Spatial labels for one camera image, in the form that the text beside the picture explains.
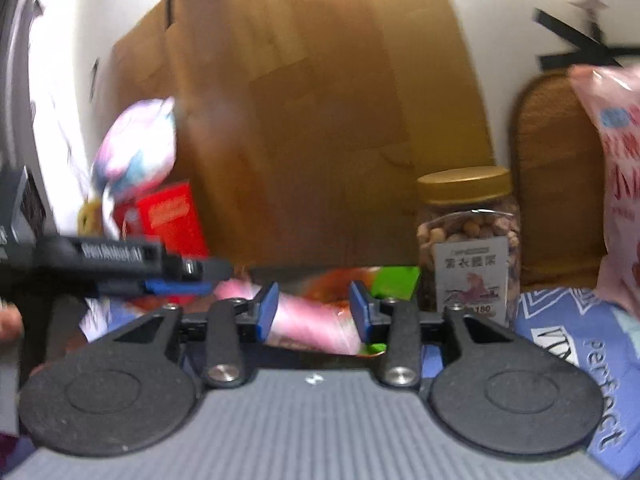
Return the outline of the person's left hand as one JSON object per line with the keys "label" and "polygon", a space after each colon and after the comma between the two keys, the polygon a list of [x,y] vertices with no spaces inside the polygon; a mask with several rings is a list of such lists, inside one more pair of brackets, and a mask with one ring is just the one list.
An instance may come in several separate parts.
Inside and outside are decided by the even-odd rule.
{"label": "person's left hand", "polygon": [[23,335],[23,319],[14,304],[2,304],[0,308],[0,341],[2,344],[20,339]]}

